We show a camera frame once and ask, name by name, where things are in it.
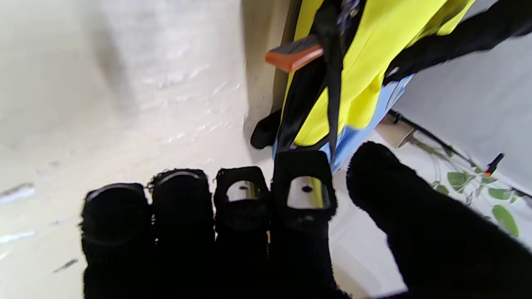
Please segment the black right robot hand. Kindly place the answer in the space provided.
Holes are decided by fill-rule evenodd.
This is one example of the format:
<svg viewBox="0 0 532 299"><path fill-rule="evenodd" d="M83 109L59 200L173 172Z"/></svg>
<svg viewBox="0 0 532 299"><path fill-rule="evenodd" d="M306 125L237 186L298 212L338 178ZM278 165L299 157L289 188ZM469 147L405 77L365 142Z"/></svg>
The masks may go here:
<svg viewBox="0 0 532 299"><path fill-rule="evenodd" d="M337 198L325 153L200 169L89 191L81 212L86 299L348 299L333 271ZM348 195L387 237L406 290L386 299L530 299L531 251L435 191L384 145L352 156ZM149 203L145 190L151 194Z"/></svg>

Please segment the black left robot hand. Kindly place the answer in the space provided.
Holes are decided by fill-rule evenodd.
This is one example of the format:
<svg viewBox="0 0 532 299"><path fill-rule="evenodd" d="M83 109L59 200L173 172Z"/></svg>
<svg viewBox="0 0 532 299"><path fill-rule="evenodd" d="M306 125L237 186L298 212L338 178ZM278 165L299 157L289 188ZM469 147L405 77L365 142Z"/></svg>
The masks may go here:
<svg viewBox="0 0 532 299"><path fill-rule="evenodd" d="M391 61L383 85L478 51L489 51L510 38L532 31L530 0L498 0L459 23L447 35L423 37Z"/></svg>

